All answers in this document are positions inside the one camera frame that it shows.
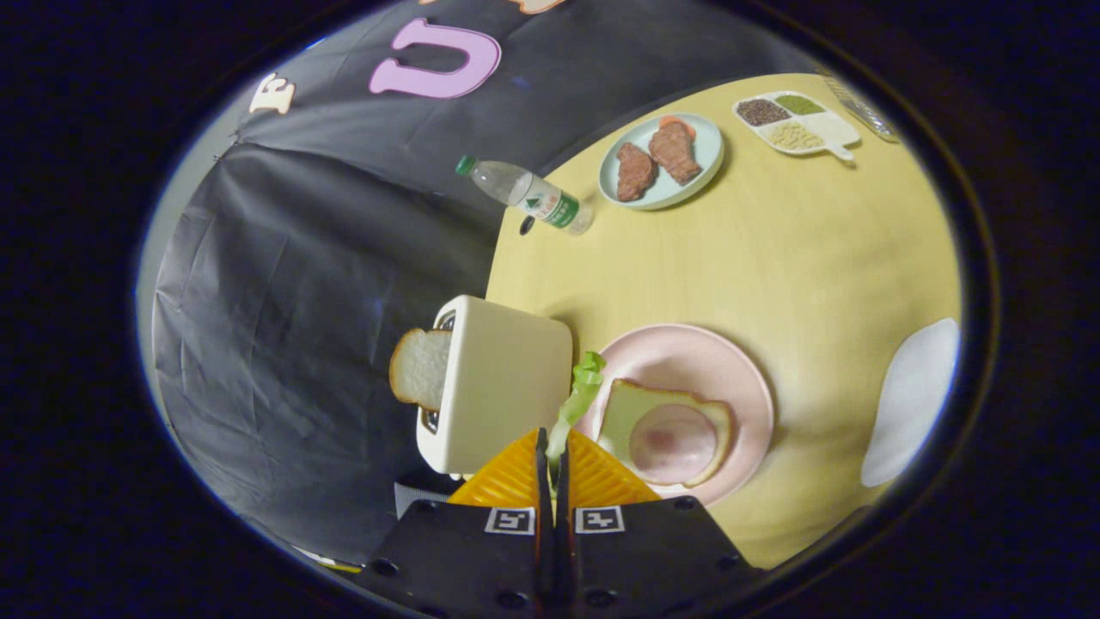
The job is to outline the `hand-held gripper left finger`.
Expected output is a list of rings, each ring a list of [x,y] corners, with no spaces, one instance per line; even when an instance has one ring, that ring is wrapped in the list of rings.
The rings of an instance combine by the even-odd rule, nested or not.
[[[416,500],[358,573],[358,586],[409,616],[544,618],[553,595],[547,432],[517,442],[518,508]]]

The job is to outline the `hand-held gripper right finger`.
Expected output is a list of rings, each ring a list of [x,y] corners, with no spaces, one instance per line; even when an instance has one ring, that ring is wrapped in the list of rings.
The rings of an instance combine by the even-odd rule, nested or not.
[[[581,432],[559,465],[553,618],[721,616],[763,579],[698,498],[657,497]]]

